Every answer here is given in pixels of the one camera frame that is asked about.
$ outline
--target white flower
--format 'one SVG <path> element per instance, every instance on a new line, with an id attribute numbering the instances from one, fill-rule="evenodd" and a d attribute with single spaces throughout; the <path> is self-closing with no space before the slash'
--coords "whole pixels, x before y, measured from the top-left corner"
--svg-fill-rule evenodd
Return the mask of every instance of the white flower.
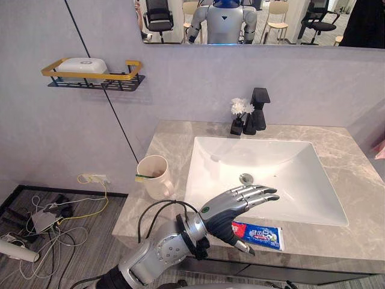
<path id="1" fill-rule="evenodd" d="M 233 98 L 231 103 L 232 114 L 252 113 L 254 111 L 254 106 L 248 104 L 247 100 L 244 98 Z"/>
<path id="2" fill-rule="evenodd" d="M 246 104 L 245 105 L 245 113 L 252 113 L 254 111 L 254 105 Z"/>
<path id="3" fill-rule="evenodd" d="M 233 98 L 232 100 L 231 100 L 231 103 L 232 104 L 238 104 L 238 103 L 241 103 L 242 102 L 242 99 L 240 99 L 240 98 Z"/>
<path id="4" fill-rule="evenodd" d="M 238 103 L 235 103 L 231 106 L 231 113 L 232 114 L 239 114 L 239 113 L 243 113 L 245 110 L 245 106 L 238 102 Z"/>

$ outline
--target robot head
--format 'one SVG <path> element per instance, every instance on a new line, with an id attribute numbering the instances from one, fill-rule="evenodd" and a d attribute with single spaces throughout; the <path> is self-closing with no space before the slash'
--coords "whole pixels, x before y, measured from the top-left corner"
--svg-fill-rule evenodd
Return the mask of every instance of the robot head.
<path id="1" fill-rule="evenodd" d="M 214 0 L 214 7 L 217 8 L 238 8 L 241 0 Z"/>

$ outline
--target mirror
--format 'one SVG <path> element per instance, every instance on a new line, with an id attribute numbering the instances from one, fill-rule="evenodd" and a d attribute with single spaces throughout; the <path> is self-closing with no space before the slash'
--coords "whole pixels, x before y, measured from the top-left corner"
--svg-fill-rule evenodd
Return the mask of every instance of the mirror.
<path id="1" fill-rule="evenodd" d="M 134 0 L 134 4 L 143 42 L 148 44 L 341 44 L 383 48 L 384 1 Z M 363 13 L 378 14 L 363 17 Z M 353 24 L 347 29 L 352 14 Z M 365 24 L 362 19 L 378 21 Z M 370 33 L 365 29 L 375 30 L 371 35 L 378 37 L 375 43 L 368 41 Z M 349 37 L 343 39 L 345 30 Z"/>

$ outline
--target small black vase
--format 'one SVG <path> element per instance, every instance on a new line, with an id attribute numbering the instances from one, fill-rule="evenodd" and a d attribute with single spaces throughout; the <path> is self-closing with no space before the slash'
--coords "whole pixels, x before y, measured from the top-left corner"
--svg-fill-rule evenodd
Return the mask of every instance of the small black vase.
<path id="1" fill-rule="evenodd" d="M 243 120 L 239 118 L 236 118 L 235 120 L 233 120 L 233 123 L 231 124 L 230 133 L 235 135 L 241 135 L 242 130 L 243 130 Z"/>

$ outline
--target gold metal rack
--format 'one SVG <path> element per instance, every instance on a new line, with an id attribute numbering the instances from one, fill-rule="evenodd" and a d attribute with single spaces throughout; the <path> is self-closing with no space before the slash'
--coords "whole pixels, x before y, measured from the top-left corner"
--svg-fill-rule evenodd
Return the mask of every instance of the gold metal rack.
<path id="1" fill-rule="evenodd" d="M 49 66 L 42 69 L 42 75 L 49 76 L 52 82 L 48 84 L 49 87 L 71 87 L 80 89 L 102 89 L 102 90 L 120 90 L 125 92 L 133 92 L 141 84 L 144 75 L 139 75 L 142 64 L 137 60 L 126 60 L 129 74 L 122 73 L 81 73 L 81 72 L 58 72 L 58 67 L 62 62 L 69 58 L 62 58 Z M 84 82 L 65 82 L 63 78 L 79 78 Z M 100 84 L 94 84 L 88 79 L 105 79 Z"/>

